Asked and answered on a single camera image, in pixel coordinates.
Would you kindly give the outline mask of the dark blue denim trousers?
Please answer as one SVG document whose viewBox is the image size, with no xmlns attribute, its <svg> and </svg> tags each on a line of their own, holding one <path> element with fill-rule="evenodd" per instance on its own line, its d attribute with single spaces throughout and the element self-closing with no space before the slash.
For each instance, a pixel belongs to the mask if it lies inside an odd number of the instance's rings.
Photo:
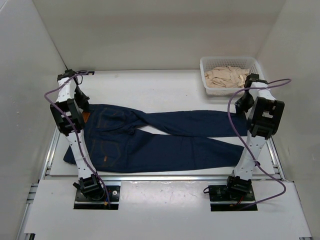
<svg viewBox="0 0 320 240">
<path fill-rule="evenodd" d="M 239 134 L 246 136 L 246 117 L 230 115 Z M 89 157 L 101 172 L 150 173 L 233 167 L 244 149 L 222 141 L 222 138 L 236 137 L 224 111 L 145 113 L 117 105 L 91 104 L 84 118 Z"/>
</svg>

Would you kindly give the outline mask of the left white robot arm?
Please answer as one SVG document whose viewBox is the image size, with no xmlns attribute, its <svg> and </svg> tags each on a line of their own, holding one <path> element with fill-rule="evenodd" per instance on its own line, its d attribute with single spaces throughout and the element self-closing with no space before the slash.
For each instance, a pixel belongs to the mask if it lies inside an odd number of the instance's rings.
<svg viewBox="0 0 320 240">
<path fill-rule="evenodd" d="M 62 133 L 71 149 L 77 172 L 78 182 L 73 185 L 84 197 L 94 201 L 104 198 L 106 191 L 101 183 L 98 172 L 93 166 L 85 143 L 85 118 L 83 112 L 89 110 L 89 97 L 86 96 L 79 85 L 82 83 L 78 77 L 87 75 L 88 72 L 67 69 L 57 76 L 58 96 L 52 102 L 47 92 L 44 97 L 50 102 L 50 111 L 60 133 Z"/>
</svg>

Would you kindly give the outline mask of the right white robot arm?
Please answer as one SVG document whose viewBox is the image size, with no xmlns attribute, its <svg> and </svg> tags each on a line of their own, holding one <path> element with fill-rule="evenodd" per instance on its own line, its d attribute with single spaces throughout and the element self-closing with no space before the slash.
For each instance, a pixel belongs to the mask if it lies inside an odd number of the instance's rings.
<svg viewBox="0 0 320 240">
<path fill-rule="evenodd" d="M 244 82 L 243 95 L 234 106 L 238 115 L 249 113 L 246 120 L 247 137 L 244 141 L 228 112 L 229 122 L 237 137 L 244 143 L 244 150 L 231 176 L 227 179 L 224 193 L 230 200 L 244 198 L 252 186 L 253 170 L 260 168 L 258 157 L 266 142 L 278 131 L 285 103 L 271 93 L 272 87 L 258 74 L 251 73 Z"/>
</svg>

